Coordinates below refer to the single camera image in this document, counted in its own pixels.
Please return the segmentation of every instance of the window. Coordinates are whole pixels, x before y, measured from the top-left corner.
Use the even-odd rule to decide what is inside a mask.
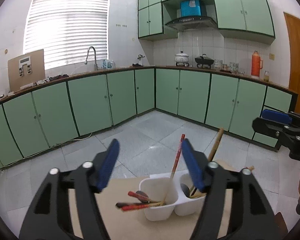
[[[108,58],[108,15],[109,0],[32,0],[23,53],[44,49],[45,69],[84,62],[90,46]]]

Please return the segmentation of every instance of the orange thermos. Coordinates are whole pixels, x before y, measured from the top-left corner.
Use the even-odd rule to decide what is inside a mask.
[[[263,59],[261,59],[259,53],[255,50],[252,54],[251,62],[251,76],[259,78],[260,69],[263,68]]]

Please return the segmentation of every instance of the wall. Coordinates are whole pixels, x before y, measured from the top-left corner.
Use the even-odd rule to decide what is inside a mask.
[[[222,59],[225,64],[239,63],[239,67],[251,73],[251,56],[258,50],[264,60],[264,68],[260,72],[270,72],[270,80],[282,86],[289,86],[290,78],[290,45],[287,25],[283,12],[300,18],[300,6],[296,0],[268,0],[274,21],[276,39],[271,46],[245,40],[224,39],[217,31],[205,29],[195,32],[179,33],[178,39],[154,42],[154,63],[159,65],[174,65],[174,54],[183,50],[191,60],[206,53],[213,59]],[[269,53],[275,54],[275,60],[269,59]]]
[[[137,63],[143,54],[145,65],[153,64],[153,42],[138,40],[138,0],[110,0],[109,9],[109,58],[116,66]],[[9,92],[7,61],[23,54],[26,17],[31,0],[5,0],[0,7],[0,94]],[[116,24],[127,25],[126,28]],[[81,73],[93,70],[93,63],[57,67],[46,71],[46,76]]]

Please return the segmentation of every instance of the sink faucet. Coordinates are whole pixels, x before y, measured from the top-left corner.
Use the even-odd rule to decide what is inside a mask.
[[[94,47],[89,47],[89,49],[88,49],[88,53],[87,53],[87,58],[86,58],[86,61],[84,62],[85,63],[85,65],[87,65],[88,64],[88,56],[89,56],[89,50],[90,49],[93,49],[93,51],[94,51],[94,70],[96,71],[97,69],[98,69],[98,65],[97,65],[97,55],[96,55],[96,49],[94,48]]]

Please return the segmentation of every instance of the metal bolt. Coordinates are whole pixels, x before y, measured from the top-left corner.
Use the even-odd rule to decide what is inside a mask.
[[[250,175],[250,174],[251,174],[251,171],[250,171],[249,169],[243,169],[243,170],[242,170],[242,173],[243,173],[244,175]]]
[[[58,169],[58,168],[52,168],[52,169],[49,171],[49,173],[50,173],[51,175],[56,175],[58,172],[59,172],[59,169]]]
[[[208,166],[212,169],[216,169],[216,168],[218,168],[219,165],[216,162],[209,162]]]
[[[93,163],[92,162],[85,162],[82,164],[82,167],[88,169],[88,168],[91,168],[93,166]]]

